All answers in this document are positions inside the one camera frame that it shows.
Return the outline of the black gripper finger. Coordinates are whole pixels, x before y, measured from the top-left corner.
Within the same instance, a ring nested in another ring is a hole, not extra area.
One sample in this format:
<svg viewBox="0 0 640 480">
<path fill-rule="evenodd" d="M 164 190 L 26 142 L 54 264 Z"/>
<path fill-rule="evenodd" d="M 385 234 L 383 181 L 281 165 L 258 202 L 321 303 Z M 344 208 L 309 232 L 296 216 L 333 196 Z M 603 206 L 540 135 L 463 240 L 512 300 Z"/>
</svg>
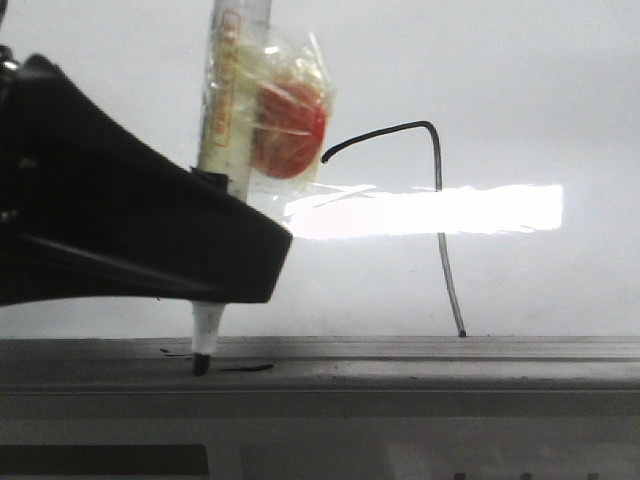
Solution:
<svg viewBox="0 0 640 480">
<path fill-rule="evenodd" d="M 40 55 L 1 68 L 1 301 L 268 301 L 282 226 L 109 118 Z"/>
</svg>

